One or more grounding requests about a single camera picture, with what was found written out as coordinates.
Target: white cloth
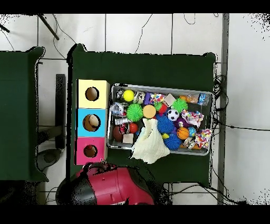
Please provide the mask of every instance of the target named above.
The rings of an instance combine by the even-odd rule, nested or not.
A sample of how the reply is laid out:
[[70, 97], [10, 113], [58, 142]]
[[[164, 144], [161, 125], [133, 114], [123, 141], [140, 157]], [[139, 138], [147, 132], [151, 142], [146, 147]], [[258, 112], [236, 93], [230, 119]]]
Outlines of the white cloth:
[[132, 147], [133, 155], [131, 158], [142, 159], [144, 162], [152, 164], [161, 157], [170, 154], [170, 150], [163, 142], [162, 136], [158, 131], [158, 121], [156, 119], [143, 119], [145, 128]]

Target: pink box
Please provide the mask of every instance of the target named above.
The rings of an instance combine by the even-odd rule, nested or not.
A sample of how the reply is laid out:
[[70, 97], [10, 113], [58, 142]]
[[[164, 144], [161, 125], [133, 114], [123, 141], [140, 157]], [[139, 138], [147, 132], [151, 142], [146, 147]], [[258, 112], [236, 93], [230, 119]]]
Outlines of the pink box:
[[[97, 148], [97, 154], [95, 157], [87, 157], [84, 154], [84, 149], [88, 145], [93, 145]], [[101, 162], [105, 160], [108, 154], [108, 148], [106, 146], [105, 137], [78, 137], [77, 149], [75, 148], [76, 164], [85, 165], [88, 162]]]

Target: purple ball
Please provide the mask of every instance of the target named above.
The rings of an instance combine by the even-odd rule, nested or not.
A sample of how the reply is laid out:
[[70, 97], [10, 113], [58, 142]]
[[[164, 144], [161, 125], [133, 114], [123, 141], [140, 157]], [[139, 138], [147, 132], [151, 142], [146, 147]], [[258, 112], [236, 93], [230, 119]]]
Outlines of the purple ball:
[[177, 120], [175, 122], [173, 122], [173, 124], [177, 127], [177, 128], [181, 128], [181, 127], [191, 127], [192, 124], [189, 124], [185, 121], [185, 119], [183, 119], [181, 116], [177, 118]]

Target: blue box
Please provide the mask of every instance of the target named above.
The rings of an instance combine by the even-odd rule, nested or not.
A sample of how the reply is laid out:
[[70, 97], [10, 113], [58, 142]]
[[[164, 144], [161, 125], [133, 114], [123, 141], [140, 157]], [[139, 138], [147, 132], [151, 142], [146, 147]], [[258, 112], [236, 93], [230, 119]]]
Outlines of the blue box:
[[[100, 127], [95, 132], [90, 132], [83, 127], [83, 120], [87, 115], [95, 114], [100, 119]], [[105, 109], [78, 109], [78, 137], [105, 137], [106, 130]]]

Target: yellow box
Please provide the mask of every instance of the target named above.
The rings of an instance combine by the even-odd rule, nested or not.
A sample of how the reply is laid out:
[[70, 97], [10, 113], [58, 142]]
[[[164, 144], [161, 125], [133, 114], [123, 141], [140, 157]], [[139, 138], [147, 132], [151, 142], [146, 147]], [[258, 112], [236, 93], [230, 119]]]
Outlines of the yellow box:
[[104, 80], [78, 80], [79, 108], [108, 108], [110, 84]]

